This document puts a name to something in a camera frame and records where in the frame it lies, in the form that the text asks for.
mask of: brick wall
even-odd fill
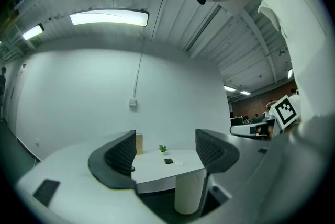
[[[291,96],[291,88],[298,89],[294,80],[263,94],[233,102],[231,105],[234,116],[249,116],[249,119],[255,117],[255,114],[261,116],[267,111],[266,105],[270,100],[279,100],[285,95]]]

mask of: small potted plant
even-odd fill
[[[159,150],[161,151],[161,155],[166,155],[166,152],[168,151],[166,149],[166,146],[162,146],[162,145],[159,146]]]

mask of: table pedestal base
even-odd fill
[[[176,176],[174,208],[178,213],[189,215],[198,210],[205,176],[205,169]]]

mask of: ceiling beam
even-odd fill
[[[245,11],[245,9],[241,10],[240,15],[241,15],[241,18],[243,18],[243,20],[247,23],[249,28],[252,30],[252,32],[255,34],[258,41],[260,42],[260,45],[261,45],[261,47],[264,50],[264,53],[266,55],[267,61],[270,64],[273,79],[274,79],[275,83],[277,83],[277,75],[276,75],[276,71],[274,69],[273,60],[272,60],[271,54],[269,52],[269,49],[268,49],[268,47],[265,43],[265,40],[264,40],[260,30],[256,26],[256,23],[253,21],[252,17],[247,13],[247,11]]]

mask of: white table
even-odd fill
[[[55,152],[19,180],[16,185],[18,193],[32,195],[45,179],[60,181],[49,209],[71,223],[163,223],[142,203],[134,190],[109,189],[97,181],[88,169],[87,160],[91,153],[123,134],[125,133],[95,138]],[[136,167],[133,179],[144,183],[164,177],[177,176],[178,179],[180,176],[181,183],[187,182],[194,178],[192,171],[195,174],[204,172],[201,162],[195,157],[197,155],[192,151],[171,151],[171,155],[167,156],[160,156],[156,151],[138,155],[133,162]],[[180,159],[185,162],[185,166],[167,165],[164,158],[172,158],[174,161]],[[177,198],[184,195],[178,186],[182,188],[183,184],[179,184],[177,180],[176,200],[180,201],[182,199]],[[184,191],[192,194],[192,189]]]

